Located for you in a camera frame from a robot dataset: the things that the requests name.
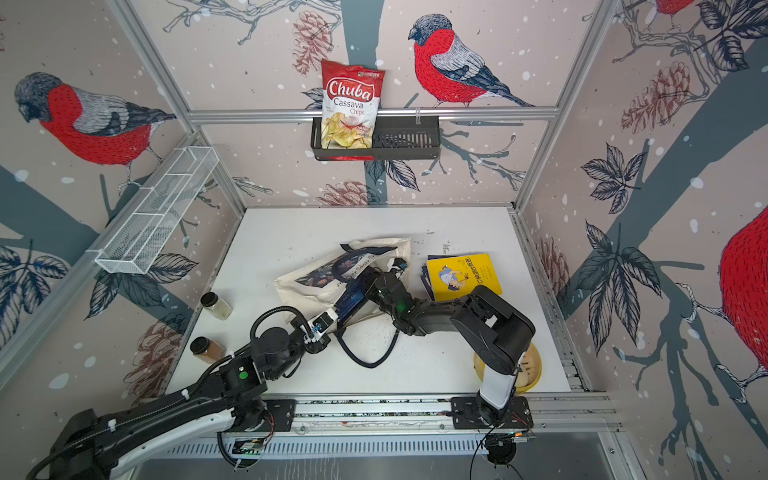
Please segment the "black wire basket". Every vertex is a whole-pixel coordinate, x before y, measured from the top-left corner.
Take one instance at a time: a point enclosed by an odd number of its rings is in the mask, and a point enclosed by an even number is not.
[[[438,117],[378,117],[372,148],[321,148],[322,123],[312,122],[310,145],[318,161],[435,160],[440,155]]]

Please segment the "book stack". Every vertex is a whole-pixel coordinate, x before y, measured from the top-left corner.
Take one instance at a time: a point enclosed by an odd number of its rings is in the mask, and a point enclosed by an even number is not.
[[[491,257],[486,253],[460,257],[430,255],[421,277],[429,297],[438,302],[469,295],[477,285],[502,294]]]

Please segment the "wall-mounted shelf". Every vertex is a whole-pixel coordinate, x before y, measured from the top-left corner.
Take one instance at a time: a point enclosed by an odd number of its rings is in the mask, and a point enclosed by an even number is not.
[[[212,147],[186,147],[152,186],[96,263],[109,273],[146,273],[219,163]]]

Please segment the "gray floor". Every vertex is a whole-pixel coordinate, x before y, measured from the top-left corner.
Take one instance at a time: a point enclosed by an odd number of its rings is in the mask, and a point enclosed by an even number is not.
[[[233,472],[223,459],[150,460],[131,480],[465,480],[471,456],[402,456],[273,460],[257,463],[248,472]],[[609,480],[612,475],[597,434],[551,433],[520,444],[513,465],[523,480],[533,478],[589,478]],[[511,468],[493,468],[483,456],[475,458],[476,480],[520,477]]]

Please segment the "bird head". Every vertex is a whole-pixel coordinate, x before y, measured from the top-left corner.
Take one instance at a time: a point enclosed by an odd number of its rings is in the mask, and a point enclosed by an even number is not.
[[[51,109],[48,108],[48,93],[63,85],[61,80],[41,71],[29,74],[16,84],[14,96],[18,111],[29,122],[34,119],[52,121]]]
[[[440,15],[439,13],[431,13],[424,15],[411,28],[411,33],[408,35],[409,40],[415,41],[419,44],[419,47],[423,47],[429,40],[429,37],[438,30],[447,29],[451,30],[453,25],[448,17]]]

